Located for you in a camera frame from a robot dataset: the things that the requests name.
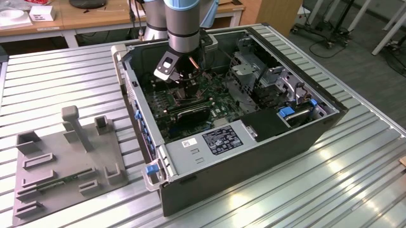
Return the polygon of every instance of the white box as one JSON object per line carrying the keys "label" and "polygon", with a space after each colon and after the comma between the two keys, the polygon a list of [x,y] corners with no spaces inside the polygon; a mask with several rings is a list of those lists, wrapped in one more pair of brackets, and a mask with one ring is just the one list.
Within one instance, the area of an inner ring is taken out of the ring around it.
{"label": "white box", "polygon": [[54,21],[55,14],[53,6],[34,6],[30,11],[33,21]]}
{"label": "white box", "polygon": [[310,11],[301,6],[297,18],[294,19],[296,24],[305,25],[306,24],[306,17],[310,16]]}
{"label": "white box", "polygon": [[33,25],[33,23],[31,23],[31,19],[30,19],[27,12],[25,12],[23,17],[21,17],[18,19],[0,20],[0,30],[14,29],[14,28],[19,28],[19,27],[31,26],[31,25]]}

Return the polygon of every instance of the warning label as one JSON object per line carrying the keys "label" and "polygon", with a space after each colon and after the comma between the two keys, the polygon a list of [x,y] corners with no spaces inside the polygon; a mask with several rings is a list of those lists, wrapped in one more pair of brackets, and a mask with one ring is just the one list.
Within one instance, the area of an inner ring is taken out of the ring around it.
{"label": "warning label", "polygon": [[232,126],[224,127],[208,134],[204,134],[204,138],[214,155],[220,155],[244,145]]}

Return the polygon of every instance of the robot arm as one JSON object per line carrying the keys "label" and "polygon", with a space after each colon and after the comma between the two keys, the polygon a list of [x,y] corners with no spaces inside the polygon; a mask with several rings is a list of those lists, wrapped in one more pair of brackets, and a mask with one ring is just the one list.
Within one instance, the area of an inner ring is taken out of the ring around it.
{"label": "robot arm", "polygon": [[146,0],[149,26],[145,39],[162,38],[162,34],[156,34],[165,31],[168,26],[170,49],[154,72],[165,81],[180,81],[185,74],[193,73],[198,68],[192,56],[197,55],[201,46],[201,28],[213,26],[218,2],[220,0]]}

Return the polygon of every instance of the table leg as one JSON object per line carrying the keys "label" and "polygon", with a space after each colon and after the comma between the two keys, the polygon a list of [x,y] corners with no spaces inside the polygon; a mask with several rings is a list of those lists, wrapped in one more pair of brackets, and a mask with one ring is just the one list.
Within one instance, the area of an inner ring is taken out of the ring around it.
{"label": "table leg", "polygon": [[401,28],[403,24],[405,23],[405,21],[406,21],[406,12],[404,13],[404,16],[401,17],[401,19],[396,23],[393,29],[388,32],[384,40],[381,41],[381,43],[376,47],[376,49],[373,51],[373,55],[377,55],[380,53],[380,51],[383,50],[383,48],[388,44],[389,40],[393,38],[396,32],[400,30],[400,28]]}
{"label": "table leg", "polygon": [[341,1],[342,0],[336,0],[334,2],[333,2],[333,5],[332,5],[332,7],[330,7],[330,10],[329,10],[329,12],[328,12],[328,14],[326,14],[326,17],[325,17],[325,21],[330,21],[330,18],[332,18],[332,16],[333,16],[333,13],[334,13],[334,11],[336,11],[336,9],[337,9],[337,6],[338,6],[338,3],[341,3]]}
{"label": "table leg", "polygon": [[369,4],[371,4],[372,1],[373,1],[373,0],[367,0],[367,2],[364,3],[363,8],[361,8],[361,10],[360,10],[360,12],[359,12],[359,14],[357,14],[357,16],[356,16],[356,18],[355,18],[355,20],[353,20],[353,23],[351,24],[351,27],[349,27],[349,29],[348,29],[349,32],[353,32],[353,30],[355,30],[355,28],[356,28],[359,22],[361,21],[361,18],[363,18],[363,16],[364,16],[364,14],[365,14],[367,11],[368,11]]}
{"label": "table leg", "polygon": [[322,3],[324,3],[325,0],[318,0],[317,1],[317,5],[312,11],[312,14],[310,14],[310,17],[309,17],[309,24],[313,23],[313,20],[316,19],[317,17],[317,14],[318,14],[318,10],[320,10],[320,7],[322,6]]}
{"label": "table leg", "polygon": [[65,37],[65,40],[66,40],[70,48],[79,47],[75,35],[77,35],[75,30],[65,30],[63,31],[63,37]]}
{"label": "table leg", "polygon": [[236,11],[232,17],[230,21],[230,27],[236,27],[241,25],[241,19],[242,19],[242,11]]}
{"label": "table leg", "polygon": [[401,6],[400,10],[397,11],[397,13],[395,14],[392,20],[389,21],[389,23],[387,24],[384,30],[388,31],[389,28],[392,27],[392,25],[395,24],[395,22],[399,20],[400,16],[403,15],[403,12],[406,8],[406,1],[404,3],[404,5]]}

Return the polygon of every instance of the wooden cabinet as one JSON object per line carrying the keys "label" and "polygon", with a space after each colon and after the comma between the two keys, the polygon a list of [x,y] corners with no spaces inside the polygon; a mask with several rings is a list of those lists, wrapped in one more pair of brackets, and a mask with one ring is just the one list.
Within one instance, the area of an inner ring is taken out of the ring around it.
{"label": "wooden cabinet", "polygon": [[269,23],[286,37],[304,0],[240,0],[246,7],[241,25]]}

